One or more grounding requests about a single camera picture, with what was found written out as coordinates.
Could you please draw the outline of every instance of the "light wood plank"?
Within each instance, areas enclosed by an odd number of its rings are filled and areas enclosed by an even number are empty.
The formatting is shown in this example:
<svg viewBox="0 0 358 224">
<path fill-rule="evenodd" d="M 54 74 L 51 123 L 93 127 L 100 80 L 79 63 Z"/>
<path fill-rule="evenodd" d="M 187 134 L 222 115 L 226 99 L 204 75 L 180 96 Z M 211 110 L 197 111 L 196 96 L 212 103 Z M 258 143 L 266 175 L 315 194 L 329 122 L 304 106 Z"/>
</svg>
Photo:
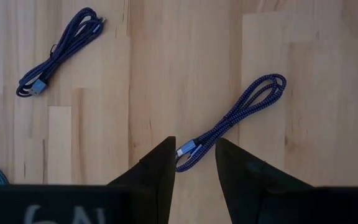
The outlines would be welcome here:
<svg viewBox="0 0 358 224">
<path fill-rule="evenodd" d="M 203 134 L 236 100 L 241 4 L 132 1 L 131 15 L 134 164 L 169 135 L 177 137 L 179 146 Z M 237 142 L 237 134 L 234 128 L 228 136 Z M 228 223 L 225 208 L 212 149 L 192 170 L 176 175 L 170 221 Z"/>
<path fill-rule="evenodd" d="M 79 184 L 106 184 L 102 179 L 103 164 L 101 147 L 102 116 L 99 90 L 79 89 L 74 91 L 73 124 L 76 144 L 73 145 L 73 173 Z"/>
<path fill-rule="evenodd" d="M 282 11 L 288 7 L 291 0 L 242 0 L 242 12 L 260 13 Z"/>
<path fill-rule="evenodd" d="M 15 29 L 14 35 L 17 45 L 12 63 L 16 69 L 11 70 L 16 81 L 35 63 L 35 2 L 16 0 L 12 4 L 12 21 L 10 25 Z M 32 136 L 33 99 L 14 98 L 14 163 L 15 182 L 27 184 L 41 184 L 43 182 L 44 149 L 43 139 Z"/>
<path fill-rule="evenodd" d="M 48 184 L 70 184 L 71 107 L 50 106 L 48 116 Z"/>
<path fill-rule="evenodd" d="M 73 184 L 85 183 L 84 152 L 82 147 L 83 89 L 73 90 L 71 106 L 71 176 Z"/>
<path fill-rule="evenodd" d="M 242 90 L 262 75 L 287 76 L 288 44 L 284 12 L 247 14 L 242 20 Z M 284 168 L 285 102 L 243 120 L 239 145 L 275 167 Z"/>
<path fill-rule="evenodd" d="M 334 184 L 341 53 L 332 44 L 290 46 L 285 170 L 315 185 Z"/>
</svg>

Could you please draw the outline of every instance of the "wooden floor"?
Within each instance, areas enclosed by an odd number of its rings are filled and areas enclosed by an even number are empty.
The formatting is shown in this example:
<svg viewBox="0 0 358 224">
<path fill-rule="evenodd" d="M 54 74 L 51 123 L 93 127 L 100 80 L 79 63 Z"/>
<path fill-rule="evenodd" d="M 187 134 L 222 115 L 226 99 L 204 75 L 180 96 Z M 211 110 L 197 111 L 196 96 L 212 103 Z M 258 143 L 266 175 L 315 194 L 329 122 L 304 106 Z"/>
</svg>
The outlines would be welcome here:
<svg viewBox="0 0 358 224">
<path fill-rule="evenodd" d="M 85 6 L 102 36 L 42 96 L 16 97 Z M 207 131 L 267 73 L 286 76 L 282 99 L 226 137 L 313 185 L 358 185 L 358 0 L 0 0 L 0 169 L 106 184 L 167 136 Z M 214 150 L 177 174 L 170 223 L 229 223 Z"/>
</svg>

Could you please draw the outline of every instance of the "usb cable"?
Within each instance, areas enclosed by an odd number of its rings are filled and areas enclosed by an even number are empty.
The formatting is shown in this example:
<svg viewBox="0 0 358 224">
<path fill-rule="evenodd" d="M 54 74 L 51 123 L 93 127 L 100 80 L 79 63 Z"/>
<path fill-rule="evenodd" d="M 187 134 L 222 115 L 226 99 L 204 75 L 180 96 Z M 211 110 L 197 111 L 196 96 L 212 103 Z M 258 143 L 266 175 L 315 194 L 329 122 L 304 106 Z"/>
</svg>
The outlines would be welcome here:
<svg viewBox="0 0 358 224">
<path fill-rule="evenodd" d="M 270 81 L 268 85 L 262 87 L 251 98 L 251 94 L 265 81 Z M 192 168 L 205 154 L 212 148 L 216 140 L 222 137 L 235 124 L 239 123 L 249 115 L 275 103 L 283 95 L 286 79 L 279 74 L 264 75 L 254 81 L 248 89 L 241 95 L 233 108 L 223 117 L 215 127 L 198 138 L 192 139 L 177 150 L 175 162 L 176 171 L 184 172 Z M 251 105 L 263 92 L 270 90 L 270 93 L 261 102 Z M 181 157 L 188 154 L 187 161 L 178 166 Z"/>
<path fill-rule="evenodd" d="M 59 43 L 54 45 L 55 50 L 53 52 L 51 50 L 50 57 L 27 72 L 19 81 L 16 95 L 30 97 L 43 92 L 60 64 L 102 33 L 103 22 L 104 18 L 98 18 L 88 7 L 78 12 L 67 25 Z"/>
</svg>

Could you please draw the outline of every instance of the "cable bundle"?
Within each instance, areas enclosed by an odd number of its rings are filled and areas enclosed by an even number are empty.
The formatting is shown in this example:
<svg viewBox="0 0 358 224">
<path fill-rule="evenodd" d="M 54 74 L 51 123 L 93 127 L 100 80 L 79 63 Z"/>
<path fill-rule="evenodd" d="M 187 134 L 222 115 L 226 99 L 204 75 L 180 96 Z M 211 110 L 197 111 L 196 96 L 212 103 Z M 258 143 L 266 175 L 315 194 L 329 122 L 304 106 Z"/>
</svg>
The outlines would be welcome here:
<svg viewBox="0 0 358 224">
<path fill-rule="evenodd" d="M 258 86 L 264 81 L 271 81 L 271 83 L 262 87 L 251 98 L 249 98 L 256 88 L 258 88 Z M 203 158 L 203 156 L 205 156 L 205 154 L 215 144 L 216 140 L 222 137 L 235 124 L 249 115 L 263 110 L 275 103 L 282 96 L 286 84 L 286 79 L 279 74 L 264 75 L 254 81 L 241 95 L 233 108 L 223 117 L 222 120 L 220 120 L 217 125 L 215 125 L 213 129 L 207 131 L 196 139 L 188 141 L 177 150 L 175 159 L 177 164 L 183 155 L 190 154 L 190 156 L 184 164 L 176 168 L 176 171 L 184 172 L 192 168 L 198 161 L 200 161 L 201 158 Z M 271 91 L 265 99 L 251 106 L 258 96 L 269 89 L 271 89 Z"/>
<path fill-rule="evenodd" d="M 98 18 L 96 13 L 88 7 L 78 12 L 67 25 L 62 38 L 55 45 L 55 50 L 53 52 L 51 50 L 50 57 L 27 72 L 19 81 L 16 95 L 30 97 L 44 91 L 60 64 L 102 33 L 103 22 L 104 18 Z"/>
</svg>

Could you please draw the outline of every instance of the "coiled cable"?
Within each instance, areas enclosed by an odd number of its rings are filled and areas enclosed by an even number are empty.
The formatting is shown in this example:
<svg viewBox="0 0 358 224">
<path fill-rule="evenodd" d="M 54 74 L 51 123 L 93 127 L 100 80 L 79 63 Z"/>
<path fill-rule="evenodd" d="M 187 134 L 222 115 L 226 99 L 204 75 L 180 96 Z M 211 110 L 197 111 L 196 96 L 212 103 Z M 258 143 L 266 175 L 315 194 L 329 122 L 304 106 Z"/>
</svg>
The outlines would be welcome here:
<svg viewBox="0 0 358 224">
<path fill-rule="evenodd" d="M 251 98 L 251 94 L 265 81 L 271 81 L 257 91 Z M 175 162 L 185 154 L 189 154 L 189 158 L 185 163 L 176 167 L 177 172 L 184 172 L 192 168 L 205 154 L 212 148 L 216 140 L 222 137 L 235 124 L 239 123 L 249 115 L 275 103 L 283 95 L 283 91 L 287 84 L 286 79 L 279 74 L 264 75 L 255 80 L 248 89 L 238 99 L 233 108 L 218 122 L 214 128 L 202 134 L 198 138 L 188 141 L 185 145 L 177 150 Z M 251 105 L 263 92 L 270 90 L 270 93 L 261 102 Z"/>
<path fill-rule="evenodd" d="M 20 79 L 16 95 L 30 97 L 44 91 L 60 64 L 102 33 L 103 22 L 104 18 L 98 18 L 92 9 L 86 7 L 80 10 L 67 25 L 58 44 L 54 45 L 55 50 L 51 50 L 50 57 Z"/>
</svg>

